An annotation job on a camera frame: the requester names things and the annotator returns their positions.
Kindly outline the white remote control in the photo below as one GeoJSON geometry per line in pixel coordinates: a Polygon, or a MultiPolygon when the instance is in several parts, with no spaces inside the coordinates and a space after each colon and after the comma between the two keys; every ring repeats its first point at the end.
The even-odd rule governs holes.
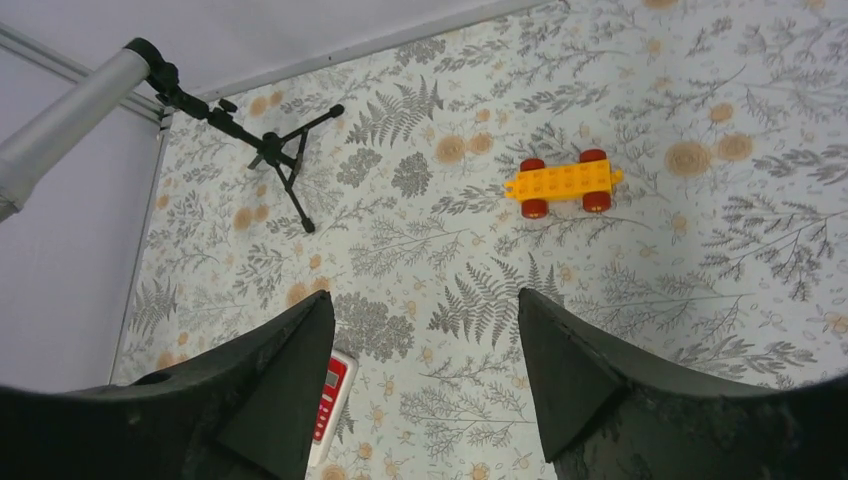
{"type": "Polygon", "coordinates": [[[353,357],[339,350],[331,352],[312,436],[309,467],[325,460],[330,451],[357,370],[358,362],[353,357]]]}

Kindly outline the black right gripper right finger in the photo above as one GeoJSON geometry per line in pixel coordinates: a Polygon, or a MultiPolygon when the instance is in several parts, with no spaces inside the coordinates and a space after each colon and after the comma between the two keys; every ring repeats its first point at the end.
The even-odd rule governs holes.
{"type": "Polygon", "coordinates": [[[545,460],[561,479],[843,479],[847,380],[792,390],[648,353],[536,290],[518,326],[545,460]]]}

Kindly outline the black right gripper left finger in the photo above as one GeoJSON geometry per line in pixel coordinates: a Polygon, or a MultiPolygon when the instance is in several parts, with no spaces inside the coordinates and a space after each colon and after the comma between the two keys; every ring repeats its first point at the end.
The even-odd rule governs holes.
{"type": "Polygon", "coordinates": [[[307,299],[126,385],[1,391],[5,479],[301,479],[335,333],[307,299]]]}

